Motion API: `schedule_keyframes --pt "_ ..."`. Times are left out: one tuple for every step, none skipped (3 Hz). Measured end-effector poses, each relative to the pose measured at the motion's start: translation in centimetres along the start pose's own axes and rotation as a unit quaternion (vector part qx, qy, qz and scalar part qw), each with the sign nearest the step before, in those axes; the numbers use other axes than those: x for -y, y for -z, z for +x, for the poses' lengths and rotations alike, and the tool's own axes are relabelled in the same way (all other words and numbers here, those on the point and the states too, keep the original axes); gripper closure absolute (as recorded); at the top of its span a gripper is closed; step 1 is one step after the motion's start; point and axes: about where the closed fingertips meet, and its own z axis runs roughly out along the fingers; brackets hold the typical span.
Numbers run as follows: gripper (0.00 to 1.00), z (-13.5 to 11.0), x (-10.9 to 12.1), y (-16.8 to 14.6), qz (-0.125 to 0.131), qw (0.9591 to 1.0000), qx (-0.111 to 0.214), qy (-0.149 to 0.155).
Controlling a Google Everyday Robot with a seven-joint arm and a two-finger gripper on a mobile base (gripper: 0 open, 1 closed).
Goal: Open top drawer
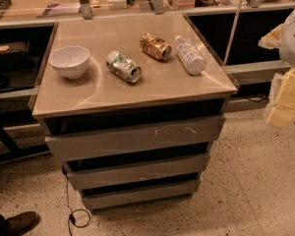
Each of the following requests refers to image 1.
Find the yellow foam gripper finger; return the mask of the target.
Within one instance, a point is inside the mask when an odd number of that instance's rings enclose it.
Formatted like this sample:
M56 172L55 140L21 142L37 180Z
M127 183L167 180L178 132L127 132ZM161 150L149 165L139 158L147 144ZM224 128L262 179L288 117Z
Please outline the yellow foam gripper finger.
M295 118L295 67L272 79L265 122L276 128L287 127Z

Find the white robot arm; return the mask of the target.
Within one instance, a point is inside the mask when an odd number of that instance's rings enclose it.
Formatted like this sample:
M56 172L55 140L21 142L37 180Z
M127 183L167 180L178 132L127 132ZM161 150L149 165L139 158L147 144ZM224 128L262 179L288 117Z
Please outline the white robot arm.
M283 24L260 39L259 47L277 48L280 59L291 66L284 75L274 75L265 108L265 122L283 128L295 118L295 9Z

